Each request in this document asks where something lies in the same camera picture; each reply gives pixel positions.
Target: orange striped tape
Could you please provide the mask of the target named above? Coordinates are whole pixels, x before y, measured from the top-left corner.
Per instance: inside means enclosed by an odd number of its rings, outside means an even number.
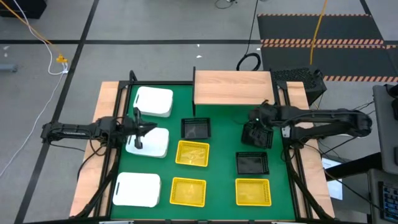
[[[257,14],[257,17],[260,16],[320,16],[320,14]],[[323,16],[370,16],[368,14],[325,14]]]
[[[339,76],[325,75],[323,81],[334,82],[398,82],[398,77],[363,77],[363,76]]]
[[[311,44],[263,44],[261,47],[301,47],[309,48]],[[315,44],[315,48],[329,48],[329,49],[385,49],[383,45],[337,45],[337,44]]]
[[[263,39],[263,44],[311,44],[312,39]],[[317,39],[315,44],[349,44],[349,45],[372,45],[383,44],[379,39]]]
[[[398,48],[398,45],[387,45],[386,49],[390,49],[390,48]]]

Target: black mesh basket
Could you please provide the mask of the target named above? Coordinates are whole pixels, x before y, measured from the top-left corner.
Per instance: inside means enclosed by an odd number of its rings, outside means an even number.
[[[270,149],[272,147],[273,131],[268,131],[254,123],[246,123],[243,126],[241,141],[244,144]]]
[[[236,169],[238,174],[269,174],[266,152],[237,152]]]
[[[210,118],[181,119],[182,139],[208,139],[210,137]]]

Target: robotic arm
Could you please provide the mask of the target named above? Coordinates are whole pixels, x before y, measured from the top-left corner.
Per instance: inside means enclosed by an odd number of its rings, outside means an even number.
[[[108,141],[115,145],[117,142],[126,143],[127,137],[135,135],[135,147],[142,149],[141,136],[145,136],[157,126],[156,123],[145,122],[141,119],[141,112],[134,108],[134,119],[124,117],[122,123],[117,118],[105,116],[89,125],[62,124],[58,121],[43,126],[41,138],[43,142],[51,143],[64,138],[94,139],[101,144]]]
[[[337,134],[365,137],[371,133],[372,119],[358,110],[300,110],[294,106],[276,106],[264,102],[249,114],[251,121],[260,122],[267,130],[282,128],[283,138],[293,147],[303,148],[309,139],[319,139]],[[326,123],[313,128],[294,127],[301,122]]]

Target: wooden shelf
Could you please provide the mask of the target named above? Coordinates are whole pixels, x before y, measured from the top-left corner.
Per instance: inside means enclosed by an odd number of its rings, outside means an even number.
[[[197,70],[194,82],[196,105],[274,104],[270,72]]]

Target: yellow cable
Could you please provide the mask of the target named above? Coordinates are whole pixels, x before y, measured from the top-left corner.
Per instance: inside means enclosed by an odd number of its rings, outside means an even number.
[[[317,38],[318,29],[319,29],[319,26],[321,24],[322,17],[323,17],[323,15],[325,13],[325,9],[326,9],[326,5],[327,4],[328,4],[328,0],[325,0],[325,3],[323,3],[323,8],[322,8],[321,15],[320,15],[319,20],[318,20],[317,28],[315,29],[315,33],[313,34],[313,39],[312,39],[312,43],[311,43],[311,53],[310,53],[310,65],[312,65],[312,55],[313,55],[313,48],[315,46],[315,39]]]
[[[14,10],[12,10],[4,1],[0,0],[0,3],[8,10],[10,11],[14,16],[16,16],[21,22],[23,22],[25,25],[27,25],[28,27],[30,27],[32,29],[33,32],[35,32],[35,34],[40,37],[43,41],[45,41],[46,43],[48,43],[50,46],[52,46],[59,54],[58,59],[64,59],[62,56],[62,53],[60,51],[60,49],[54,45],[53,43],[51,43],[50,41],[48,41],[46,38],[44,38],[39,32],[37,32],[31,25],[29,25],[28,23],[26,23],[25,20],[23,20],[16,12],[14,12]]]

